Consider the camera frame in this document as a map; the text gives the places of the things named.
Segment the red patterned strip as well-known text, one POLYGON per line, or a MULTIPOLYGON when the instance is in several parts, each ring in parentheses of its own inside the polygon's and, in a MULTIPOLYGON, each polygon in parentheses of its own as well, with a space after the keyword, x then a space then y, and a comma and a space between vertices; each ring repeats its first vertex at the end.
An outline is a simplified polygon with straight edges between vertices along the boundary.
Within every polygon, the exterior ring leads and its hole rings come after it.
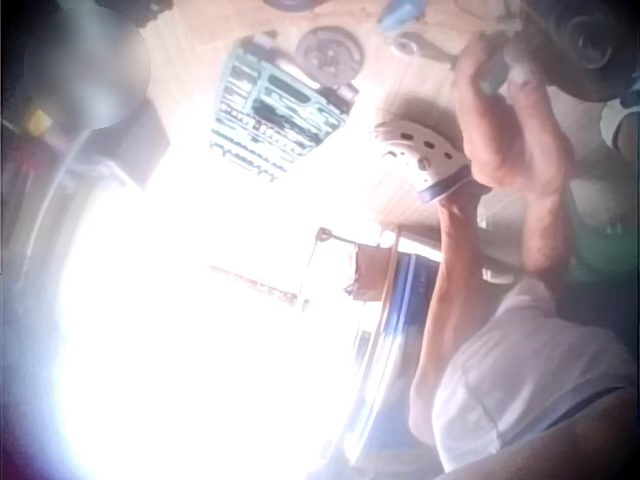
POLYGON ((231 280, 245 289, 265 295, 271 299, 284 303, 285 305, 295 306, 297 304, 298 295, 295 293, 278 289, 219 266, 211 265, 209 267, 209 271, 215 275, 231 280))

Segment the round grey metal disc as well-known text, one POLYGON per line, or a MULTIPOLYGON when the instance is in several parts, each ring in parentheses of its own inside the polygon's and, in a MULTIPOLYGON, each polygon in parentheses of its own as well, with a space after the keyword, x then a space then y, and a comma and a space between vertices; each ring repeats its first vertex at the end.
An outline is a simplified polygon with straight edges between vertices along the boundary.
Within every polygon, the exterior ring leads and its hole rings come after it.
POLYGON ((323 87, 351 83, 364 64, 364 51, 355 35, 338 26, 309 30, 296 45, 294 58, 301 70, 323 87))

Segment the blue flat boxes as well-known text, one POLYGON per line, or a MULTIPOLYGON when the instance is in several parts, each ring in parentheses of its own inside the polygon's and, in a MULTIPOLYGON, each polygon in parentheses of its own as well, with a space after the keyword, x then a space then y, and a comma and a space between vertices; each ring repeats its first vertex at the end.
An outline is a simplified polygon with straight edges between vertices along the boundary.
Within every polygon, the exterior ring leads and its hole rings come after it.
POLYGON ((400 368, 410 330, 422 330, 435 286, 439 263, 418 254, 400 252, 388 297, 378 302, 356 301, 354 360, 363 375, 362 395, 368 402, 385 395, 400 368))

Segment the dark round part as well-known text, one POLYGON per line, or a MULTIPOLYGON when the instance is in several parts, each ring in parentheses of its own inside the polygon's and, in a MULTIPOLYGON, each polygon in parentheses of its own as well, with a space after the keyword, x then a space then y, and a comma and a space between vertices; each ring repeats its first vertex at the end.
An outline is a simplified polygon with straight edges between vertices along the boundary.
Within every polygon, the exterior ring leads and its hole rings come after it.
POLYGON ((309 11, 316 5, 316 0, 263 0, 263 2, 273 9, 287 13, 309 11))

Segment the green plastic tub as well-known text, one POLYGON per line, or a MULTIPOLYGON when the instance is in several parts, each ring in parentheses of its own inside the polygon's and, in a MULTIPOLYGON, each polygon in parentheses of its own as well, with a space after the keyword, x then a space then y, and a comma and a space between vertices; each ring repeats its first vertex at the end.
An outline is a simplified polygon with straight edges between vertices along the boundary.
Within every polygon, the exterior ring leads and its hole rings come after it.
POLYGON ((565 203, 573 227, 573 281, 610 280, 639 268, 640 225, 637 187, 612 180, 576 178, 565 203))

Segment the thin metal rod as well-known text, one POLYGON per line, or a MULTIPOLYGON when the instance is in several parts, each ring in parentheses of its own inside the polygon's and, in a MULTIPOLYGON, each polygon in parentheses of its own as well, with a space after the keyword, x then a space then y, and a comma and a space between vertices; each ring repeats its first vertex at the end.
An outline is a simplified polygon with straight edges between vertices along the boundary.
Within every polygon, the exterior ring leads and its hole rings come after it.
POLYGON ((320 227, 315 234, 315 238, 314 238, 314 243, 313 246, 311 248, 311 252, 310 255, 308 257, 308 261, 306 263, 305 269, 304 269, 304 273, 302 275, 300 284, 299 284, 299 290, 297 293, 297 304, 300 305, 301 307, 304 306, 305 301, 307 300, 307 297, 305 296, 305 285, 308 281, 310 272, 311 272, 311 266, 313 263, 313 259, 316 253, 316 250, 318 248, 318 245, 321 243, 326 243, 328 241, 338 241, 341 242, 343 244, 346 245, 350 245, 354 248, 359 246, 359 243, 347 238, 344 238, 342 236, 336 235, 334 234, 330 229, 325 228, 325 227, 320 227))

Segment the grey metal engine part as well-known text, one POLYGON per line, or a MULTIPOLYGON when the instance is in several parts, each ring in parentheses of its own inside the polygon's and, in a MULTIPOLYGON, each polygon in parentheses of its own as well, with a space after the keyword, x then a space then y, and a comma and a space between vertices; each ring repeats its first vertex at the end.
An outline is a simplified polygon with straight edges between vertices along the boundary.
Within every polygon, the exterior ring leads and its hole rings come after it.
POLYGON ((604 103, 640 78, 640 0, 518 0, 526 48, 547 82, 604 103))

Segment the white navy clog shoe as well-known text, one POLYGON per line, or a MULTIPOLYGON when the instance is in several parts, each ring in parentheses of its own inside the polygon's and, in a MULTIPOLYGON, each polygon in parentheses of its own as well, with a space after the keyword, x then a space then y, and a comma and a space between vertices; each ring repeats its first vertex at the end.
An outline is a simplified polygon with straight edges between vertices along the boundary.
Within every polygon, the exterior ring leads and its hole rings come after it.
POLYGON ((640 113, 640 91, 628 91, 621 97, 607 102, 600 116, 600 133, 609 148, 621 153, 619 132, 623 121, 640 113))

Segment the brown cardboard box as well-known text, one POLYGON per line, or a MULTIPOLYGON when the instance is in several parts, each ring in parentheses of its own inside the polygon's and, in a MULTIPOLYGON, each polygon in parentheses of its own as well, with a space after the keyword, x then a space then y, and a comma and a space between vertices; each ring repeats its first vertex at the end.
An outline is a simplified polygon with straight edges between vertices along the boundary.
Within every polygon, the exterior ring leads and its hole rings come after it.
POLYGON ((381 301, 391 256, 390 248, 358 244, 355 247, 354 276, 346 293, 355 301, 381 301))

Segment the blue plastic object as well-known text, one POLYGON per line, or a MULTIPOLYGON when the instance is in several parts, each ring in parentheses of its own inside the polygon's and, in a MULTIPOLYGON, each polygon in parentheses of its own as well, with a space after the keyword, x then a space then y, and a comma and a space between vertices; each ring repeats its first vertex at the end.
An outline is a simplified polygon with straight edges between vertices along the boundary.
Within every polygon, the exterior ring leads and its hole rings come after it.
POLYGON ((383 32, 395 32, 424 18, 428 0, 389 0, 378 19, 383 32))

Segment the person's left hand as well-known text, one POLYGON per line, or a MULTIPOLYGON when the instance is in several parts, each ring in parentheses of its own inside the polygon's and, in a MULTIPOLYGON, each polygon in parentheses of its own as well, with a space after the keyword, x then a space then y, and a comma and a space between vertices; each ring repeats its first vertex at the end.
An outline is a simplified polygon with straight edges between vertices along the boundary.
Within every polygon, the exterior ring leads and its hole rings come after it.
POLYGON ((532 48, 522 35, 481 33, 471 39, 457 59, 456 101, 493 102, 502 95, 512 104, 546 104, 549 94, 532 48))

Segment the teal socket tool case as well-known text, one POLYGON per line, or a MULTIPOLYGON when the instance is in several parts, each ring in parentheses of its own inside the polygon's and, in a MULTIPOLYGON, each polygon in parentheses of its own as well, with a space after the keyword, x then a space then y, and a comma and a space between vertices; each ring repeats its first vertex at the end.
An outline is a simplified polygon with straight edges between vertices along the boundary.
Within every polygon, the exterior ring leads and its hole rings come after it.
POLYGON ((209 149, 273 182, 344 127, 358 90, 313 87, 266 34, 235 42, 222 69, 209 149))

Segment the yellow small object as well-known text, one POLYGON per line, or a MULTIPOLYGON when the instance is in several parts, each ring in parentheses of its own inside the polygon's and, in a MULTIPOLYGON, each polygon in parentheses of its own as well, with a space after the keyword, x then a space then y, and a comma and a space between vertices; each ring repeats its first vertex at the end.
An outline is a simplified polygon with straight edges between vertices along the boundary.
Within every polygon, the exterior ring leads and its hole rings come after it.
POLYGON ((52 119, 40 109, 30 110, 24 119, 26 132, 33 137, 42 137, 52 126, 52 119))

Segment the grey metal bracket part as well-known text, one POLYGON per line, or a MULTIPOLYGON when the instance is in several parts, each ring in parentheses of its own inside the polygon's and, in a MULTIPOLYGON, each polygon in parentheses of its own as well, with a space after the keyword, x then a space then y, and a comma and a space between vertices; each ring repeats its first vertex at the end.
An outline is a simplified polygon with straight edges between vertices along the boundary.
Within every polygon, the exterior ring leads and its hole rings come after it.
POLYGON ((406 31, 393 37, 392 50, 406 57, 420 57, 455 69, 457 57, 446 52, 417 32, 406 31))

